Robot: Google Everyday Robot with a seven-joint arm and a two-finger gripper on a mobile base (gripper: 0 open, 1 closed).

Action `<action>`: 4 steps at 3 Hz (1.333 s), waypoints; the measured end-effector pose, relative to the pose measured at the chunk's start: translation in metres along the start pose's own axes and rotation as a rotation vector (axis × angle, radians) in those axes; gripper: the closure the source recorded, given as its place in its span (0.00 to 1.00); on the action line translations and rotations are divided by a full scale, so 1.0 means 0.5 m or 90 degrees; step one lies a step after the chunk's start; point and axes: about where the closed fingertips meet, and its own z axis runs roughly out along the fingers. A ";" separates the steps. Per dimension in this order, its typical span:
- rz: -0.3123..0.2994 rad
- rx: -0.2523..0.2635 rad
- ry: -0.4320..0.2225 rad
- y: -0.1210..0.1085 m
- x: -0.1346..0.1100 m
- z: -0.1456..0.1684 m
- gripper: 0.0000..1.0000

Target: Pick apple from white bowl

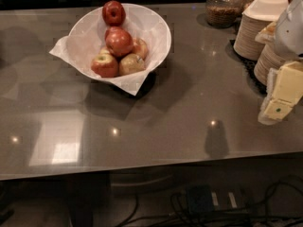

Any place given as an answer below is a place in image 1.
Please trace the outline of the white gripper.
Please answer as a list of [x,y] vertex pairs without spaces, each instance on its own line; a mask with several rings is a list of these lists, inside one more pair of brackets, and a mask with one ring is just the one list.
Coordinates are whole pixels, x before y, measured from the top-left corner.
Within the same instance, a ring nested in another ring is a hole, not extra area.
[[290,61],[278,70],[271,68],[267,78],[267,96],[264,98],[258,121],[274,125],[284,119],[303,97],[303,63]]

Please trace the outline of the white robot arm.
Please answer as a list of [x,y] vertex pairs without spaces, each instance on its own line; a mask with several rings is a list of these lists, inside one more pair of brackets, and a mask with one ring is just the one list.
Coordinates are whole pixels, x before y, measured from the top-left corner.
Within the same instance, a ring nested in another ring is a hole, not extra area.
[[267,96],[258,114],[264,125],[282,121],[303,97],[303,0],[293,0],[281,13],[272,42],[285,63],[269,70]]

